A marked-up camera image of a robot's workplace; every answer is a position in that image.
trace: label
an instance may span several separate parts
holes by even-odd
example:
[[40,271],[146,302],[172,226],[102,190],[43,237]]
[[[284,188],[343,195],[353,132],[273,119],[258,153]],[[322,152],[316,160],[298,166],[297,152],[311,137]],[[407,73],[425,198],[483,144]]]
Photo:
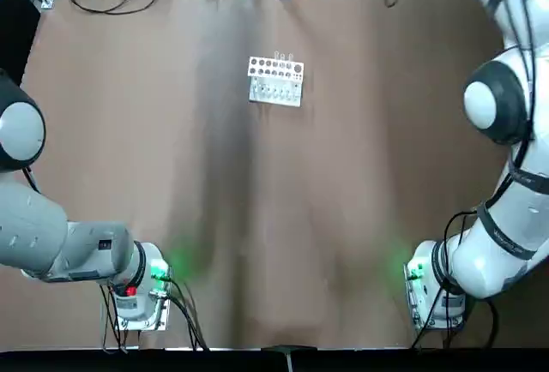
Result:
[[136,309],[137,308],[137,298],[128,297],[125,299],[117,298],[117,308],[119,309]]

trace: brown table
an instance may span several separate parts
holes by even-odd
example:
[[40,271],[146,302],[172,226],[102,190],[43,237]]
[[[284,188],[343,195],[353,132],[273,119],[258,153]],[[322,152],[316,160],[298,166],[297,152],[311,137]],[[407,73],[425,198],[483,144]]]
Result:
[[[210,346],[406,346],[402,263],[504,164],[462,110],[500,48],[476,0],[159,0],[124,17],[56,0],[23,82],[48,128],[36,175],[71,219],[156,242]],[[247,101],[249,56],[275,50],[305,63],[299,109]],[[97,285],[0,271],[2,348],[100,345]],[[545,344],[540,279],[496,300],[499,345]],[[479,306],[457,345],[486,339]],[[173,311],[142,344],[185,331]]]

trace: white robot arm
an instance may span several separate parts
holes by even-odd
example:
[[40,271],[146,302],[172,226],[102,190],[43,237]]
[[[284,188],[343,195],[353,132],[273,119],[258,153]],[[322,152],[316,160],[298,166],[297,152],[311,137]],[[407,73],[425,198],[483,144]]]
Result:
[[505,51],[466,82],[464,107],[481,133],[510,147],[510,161],[494,196],[464,213],[477,216],[469,230],[424,241],[405,265],[422,332],[460,327],[466,294],[498,294],[549,255],[549,0],[480,1]]
[[156,246],[134,241],[122,223],[69,222],[57,203],[14,179],[44,145],[39,107],[0,71],[0,264],[43,282],[108,285],[124,329],[166,323],[168,286],[157,278],[170,269]]

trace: green led light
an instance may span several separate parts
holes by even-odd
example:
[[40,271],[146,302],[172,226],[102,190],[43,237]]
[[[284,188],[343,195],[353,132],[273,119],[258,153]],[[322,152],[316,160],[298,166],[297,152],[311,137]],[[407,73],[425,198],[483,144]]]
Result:
[[152,278],[167,278],[168,277],[168,264],[161,259],[151,260],[151,277]]

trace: connector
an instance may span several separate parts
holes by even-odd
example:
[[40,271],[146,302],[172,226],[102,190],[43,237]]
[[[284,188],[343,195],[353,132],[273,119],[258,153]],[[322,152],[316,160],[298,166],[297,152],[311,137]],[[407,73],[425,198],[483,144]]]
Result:
[[156,299],[167,299],[168,294],[165,291],[152,290],[148,293],[150,297],[155,297]]

